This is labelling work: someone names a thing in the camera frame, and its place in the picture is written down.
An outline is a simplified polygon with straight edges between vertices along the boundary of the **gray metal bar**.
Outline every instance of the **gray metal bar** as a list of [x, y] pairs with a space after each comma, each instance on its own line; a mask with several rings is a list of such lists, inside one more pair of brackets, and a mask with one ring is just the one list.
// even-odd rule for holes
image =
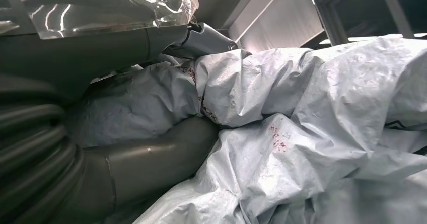
[[399, 3], [399, 0], [385, 0], [390, 10], [391, 16], [396, 23], [399, 32], [403, 35], [403, 38], [413, 39], [414, 34], [411, 25], [406, 18], [405, 12]]
[[317, 13], [319, 14], [320, 21], [326, 31], [326, 35], [331, 41], [331, 45], [335, 46], [348, 43], [349, 41], [345, 33], [344, 26], [333, 8], [333, 5], [324, 4], [321, 0], [313, 1], [315, 3]]

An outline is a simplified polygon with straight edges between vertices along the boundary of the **wrinkled fabric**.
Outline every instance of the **wrinkled fabric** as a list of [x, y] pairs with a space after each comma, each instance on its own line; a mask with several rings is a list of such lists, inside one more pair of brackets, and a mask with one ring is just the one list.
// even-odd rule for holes
[[225, 128], [134, 223], [425, 223], [426, 61], [427, 41], [379, 38], [164, 63], [89, 94], [71, 129], [92, 146], [196, 114]]

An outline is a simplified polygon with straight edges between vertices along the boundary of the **flexible duct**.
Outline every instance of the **flexible duct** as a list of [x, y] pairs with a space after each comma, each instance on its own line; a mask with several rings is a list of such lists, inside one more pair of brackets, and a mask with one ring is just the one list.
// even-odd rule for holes
[[0, 223], [90, 223], [189, 178], [218, 137], [191, 117], [166, 134], [80, 149], [49, 85], [0, 75]]

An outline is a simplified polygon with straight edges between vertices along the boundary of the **red stain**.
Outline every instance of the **red stain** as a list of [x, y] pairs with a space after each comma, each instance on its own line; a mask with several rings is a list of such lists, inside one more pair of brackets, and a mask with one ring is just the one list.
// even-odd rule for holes
[[217, 116], [215, 116], [215, 114], [213, 112], [211, 112], [207, 107], [204, 106], [204, 104], [202, 103], [201, 108], [203, 110], [203, 113], [212, 120], [212, 122], [220, 124], [218, 121]]
[[178, 67], [178, 68], [181, 70], [182, 73], [188, 74], [193, 80], [193, 82], [196, 83], [196, 73], [194, 72], [193, 69], [186, 68], [186, 67]]
[[273, 146], [279, 152], [286, 152], [286, 144], [281, 141], [280, 134], [278, 133], [278, 128], [271, 126], [270, 131], [273, 133]]

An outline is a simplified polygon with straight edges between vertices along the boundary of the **clear plastic wrap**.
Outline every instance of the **clear plastic wrap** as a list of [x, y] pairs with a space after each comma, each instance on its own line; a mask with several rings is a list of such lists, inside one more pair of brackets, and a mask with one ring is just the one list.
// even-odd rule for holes
[[19, 25], [15, 24], [12, 21], [9, 21], [9, 20], [0, 21], [0, 34], [16, 28], [19, 28]]
[[40, 38], [189, 23], [198, 0], [21, 0]]

